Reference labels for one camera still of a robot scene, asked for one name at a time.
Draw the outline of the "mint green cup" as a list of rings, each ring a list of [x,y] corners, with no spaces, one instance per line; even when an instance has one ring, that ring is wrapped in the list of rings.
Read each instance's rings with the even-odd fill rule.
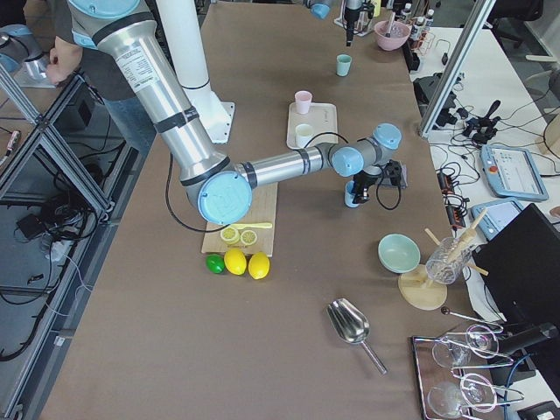
[[[339,54],[336,58],[336,74],[339,77],[346,77],[349,74],[352,57],[348,54]]]

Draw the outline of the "light blue cup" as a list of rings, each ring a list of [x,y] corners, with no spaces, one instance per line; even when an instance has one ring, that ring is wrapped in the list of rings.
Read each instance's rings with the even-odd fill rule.
[[[354,203],[355,193],[353,192],[354,182],[348,181],[345,186],[344,202],[349,208],[356,208],[359,206],[358,203]]]

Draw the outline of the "pink cup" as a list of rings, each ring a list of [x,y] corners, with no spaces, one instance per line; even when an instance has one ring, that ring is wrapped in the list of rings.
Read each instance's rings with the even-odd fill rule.
[[[307,90],[299,90],[294,94],[296,112],[305,115],[309,112],[312,104],[312,93]]]

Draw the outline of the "cream white cup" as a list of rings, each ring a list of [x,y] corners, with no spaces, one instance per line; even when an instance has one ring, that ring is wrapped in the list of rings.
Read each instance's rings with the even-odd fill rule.
[[[294,140],[298,148],[304,148],[314,135],[313,127],[307,123],[300,123],[295,128]]]

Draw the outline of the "cream plastic tray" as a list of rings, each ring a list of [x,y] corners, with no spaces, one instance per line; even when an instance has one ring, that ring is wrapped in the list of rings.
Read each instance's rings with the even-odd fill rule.
[[[296,104],[292,102],[289,107],[288,122],[287,122],[287,137],[286,145],[290,149],[296,149],[296,127],[299,124],[309,124],[313,128],[313,135],[322,133],[322,136],[315,138],[310,146],[319,143],[333,143],[339,142],[336,134],[338,130],[338,114],[337,108],[331,103],[316,103],[312,102],[310,110],[305,115],[300,115],[296,111]]]

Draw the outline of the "pink bowl with ice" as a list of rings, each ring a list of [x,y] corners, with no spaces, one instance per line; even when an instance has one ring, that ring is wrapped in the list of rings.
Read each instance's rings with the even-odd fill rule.
[[[410,26],[395,21],[387,35],[388,21],[383,20],[374,25],[374,38],[376,44],[384,51],[394,51],[404,45],[410,36]]]

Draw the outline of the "mint green bowl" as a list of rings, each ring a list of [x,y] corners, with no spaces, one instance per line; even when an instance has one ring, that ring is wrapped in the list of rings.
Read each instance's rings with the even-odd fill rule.
[[[412,271],[421,259],[419,247],[403,234],[384,236],[378,245],[378,257],[387,270],[397,274]]]

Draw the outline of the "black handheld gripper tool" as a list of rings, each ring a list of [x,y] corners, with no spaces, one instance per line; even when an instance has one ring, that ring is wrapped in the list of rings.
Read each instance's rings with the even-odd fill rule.
[[[476,144],[487,144],[497,133],[495,126],[501,118],[499,116],[492,117],[492,114],[500,105],[501,101],[496,100],[484,116],[477,116],[468,120],[462,135],[471,138]]]

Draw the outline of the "clear glass on stand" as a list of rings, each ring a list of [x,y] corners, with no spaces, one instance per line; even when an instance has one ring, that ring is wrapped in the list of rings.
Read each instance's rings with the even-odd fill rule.
[[[452,284],[471,259],[471,248],[452,237],[444,238],[425,264],[428,278],[440,284]]]

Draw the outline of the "wooden cutting board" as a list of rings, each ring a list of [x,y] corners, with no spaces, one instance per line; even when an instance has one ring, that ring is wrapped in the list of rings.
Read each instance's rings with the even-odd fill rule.
[[[275,237],[275,224],[277,215],[277,188],[278,183],[257,187],[253,191],[253,201],[246,215],[239,220],[243,224],[271,223],[272,227],[250,227],[256,232],[256,242],[246,246],[241,241],[226,244],[219,232],[204,234],[201,252],[203,254],[224,254],[230,248],[241,249],[246,255],[263,252],[272,257]]]

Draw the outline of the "black monitor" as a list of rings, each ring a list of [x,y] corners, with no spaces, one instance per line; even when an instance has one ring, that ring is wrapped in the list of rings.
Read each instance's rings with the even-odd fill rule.
[[[473,253],[509,322],[559,325],[559,232],[534,204]]]

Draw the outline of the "yellow plastic knife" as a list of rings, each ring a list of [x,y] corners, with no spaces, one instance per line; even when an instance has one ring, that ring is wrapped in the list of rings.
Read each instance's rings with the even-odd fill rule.
[[[236,229],[251,229],[251,228],[260,228],[260,229],[270,229],[273,227],[272,222],[255,222],[255,223],[233,223],[230,225],[232,228]]]

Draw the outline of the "yellow lemon left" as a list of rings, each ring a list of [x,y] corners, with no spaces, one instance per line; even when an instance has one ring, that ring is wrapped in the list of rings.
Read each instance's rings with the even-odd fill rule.
[[[255,280],[264,279],[270,273],[270,259],[263,252],[253,254],[248,263],[248,273]]]

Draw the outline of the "standing person dark shirt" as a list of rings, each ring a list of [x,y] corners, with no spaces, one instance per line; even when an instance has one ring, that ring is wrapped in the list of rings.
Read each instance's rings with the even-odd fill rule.
[[[74,71],[82,70],[128,145],[147,157],[156,131],[115,60],[104,52],[77,45],[72,34],[72,19],[67,12],[55,13],[54,28],[54,48],[46,69],[49,81],[59,84]]]

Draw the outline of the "aluminium frame post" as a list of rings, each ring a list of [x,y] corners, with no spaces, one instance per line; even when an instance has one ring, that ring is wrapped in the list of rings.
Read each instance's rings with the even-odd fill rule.
[[[459,71],[494,5],[495,0],[480,0],[475,2],[472,12],[466,20],[465,26],[458,38],[458,42],[451,53],[451,57],[445,65],[445,70],[440,78],[440,82],[437,84],[434,95],[420,122],[418,132],[419,136],[424,140],[429,138],[439,113],[443,109],[449,93],[452,91]]]

